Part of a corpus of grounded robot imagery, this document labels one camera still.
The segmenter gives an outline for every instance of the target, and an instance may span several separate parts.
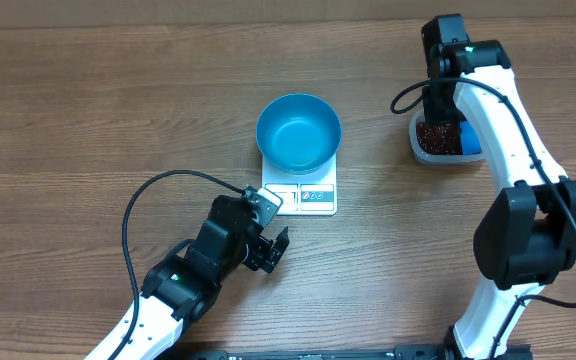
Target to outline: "black cable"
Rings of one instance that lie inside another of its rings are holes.
[[[133,297],[133,304],[134,304],[133,311],[132,311],[132,320],[130,320],[130,326],[128,327],[128,331],[126,332],[126,335],[124,335],[124,338],[119,343],[119,346],[117,346],[117,349],[115,349],[115,351],[110,355],[110,357],[108,358],[109,360],[115,359],[119,355],[121,350],[124,348],[124,346],[126,346],[128,341],[130,340],[130,337],[132,336],[133,331],[135,330],[135,326],[137,325],[137,319],[139,316],[139,287],[137,286],[137,279],[135,277],[135,270],[132,268],[132,261],[130,260],[130,253],[128,251],[127,233],[128,233],[128,218],[130,217],[130,211],[132,210],[133,205],[135,205],[135,201],[137,201],[137,198],[139,197],[139,195],[141,195],[141,193],[144,190],[146,190],[146,188],[148,186],[152,185],[152,183],[154,183],[157,180],[161,180],[165,177],[172,176],[172,175],[198,176],[198,177],[204,178],[206,180],[210,180],[216,184],[219,184],[219,185],[221,185],[221,186],[223,186],[229,190],[232,190],[234,192],[237,192],[239,194],[242,194],[242,195],[244,194],[244,190],[242,190],[242,189],[236,188],[236,187],[228,184],[227,182],[221,181],[221,180],[214,178],[210,175],[206,175],[204,173],[201,173],[199,171],[194,171],[194,170],[170,170],[170,171],[166,171],[165,173],[162,173],[162,174],[159,174],[157,176],[152,177],[150,180],[146,181],[143,185],[141,185],[141,187],[139,187],[139,189],[135,192],[135,194],[130,199],[130,202],[128,202],[128,206],[126,207],[126,212],[124,213],[124,220],[123,220],[123,223],[121,224],[121,246],[124,249],[124,259],[126,260],[126,267],[128,268],[128,277],[130,277],[130,285],[132,286],[132,297]],[[175,248],[177,248],[178,246],[180,246],[183,243],[185,243],[185,242],[182,241],[177,246],[175,246]]]
[[[552,183],[552,181],[550,181],[550,178],[548,177],[548,175],[544,171],[542,164],[541,164],[541,160],[539,160],[539,158],[537,157],[537,154],[535,153],[535,149],[532,145],[532,142],[530,141],[530,137],[528,136],[528,132],[526,131],[526,127],[524,126],[524,123],[521,121],[521,117],[519,116],[517,109],[515,109],[515,107],[512,105],[512,103],[510,102],[508,97],[503,95],[502,93],[500,93],[497,89],[495,89],[489,85],[486,85],[482,82],[479,82],[476,80],[471,80],[471,79],[466,79],[466,78],[429,79],[429,80],[425,80],[425,81],[419,82],[417,84],[414,84],[412,86],[409,86],[406,89],[404,89],[402,92],[400,92],[399,95],[397,95],[392,100],[392,103],[390,104],[390,111],[392,111],[394,114],[403,114],[405,112],[410,111],[417,104],[419,104],[419,102],[421,102],[421,100],[423,99],[423,95],[420,96],[419,98],[417,98],[417,100],[415,100],[410,106],[407,106],[401,110],[395,109],[395,105],[397,104],[397,102],[402,97],[404,97],[409,92],[411,92],[415,89],[418,89],[420,87],[430,85],[432,83],[437,83],[437,84],[466,83],[466,84],[470,84],[470,85],[479,87],[481,89],[484,89],[484,90],[488,91],[489,93],[495,95],[497,98],[499,98],[500,102],[502,102],[502,103],[504,103],[504,105],[506,105],[506,107],[508,108],[508,110],[512,114],[513,118],[515,119],[515,122],[517,123],[517,127],[519,128],[519,132],[521,133],[521,137],[523,138],[523,140],[526,144],[526,148],[528,149],[528,154],[530,156],[530,159],[533,162],[535,169],[537,170],[537,173],[539,173],[539,176],[541,177],[541,179],[552,190],[552,193],[553,193],[553,196],[555,197],[557,205],[561,208],[561,211],[563,211],[564,215],[566,216],[566,219],[568,220],[568,223],[570,224],[573,232],[576,235],[575,219],[573,218],[572,214],[570,213],[570,209],[568,208],[568,205],[566,205],[566,202],[561,197],[561,194],[559,194],[559,192],[555,188],[555,185]],[[556,300],[556,299],[549,298],[549,297],[542,296],[542,295],[523,295],[523,296],[517,297],[517,300],[515,301],[515,303],[511,307],[510,311],[508,312],[508,315],[506,315],[504,322],[502,323],[501,327],[499,328],[499,331],[497,332],[497,336],[495,336],[495,338],[493,339],[493,346],[490,350],[489,360],[493,360],[495,358],[495,352],[497,350],[497,346],[499,346],[499,342],[501,341],[501,338],[503,337],[504,333],[506,332],[506,329],[510,325],[512,318],[515,316],[515,313],[517,312],[517,309],[519,309],[519,306],[526,306],[525,301],[527,301],[527,300],[538,300],[538,301],[543,301],[545,303],[559,306],[559,307],[563,307],[563,308],[576,309],[576,302],[565,302],[565,301]]]

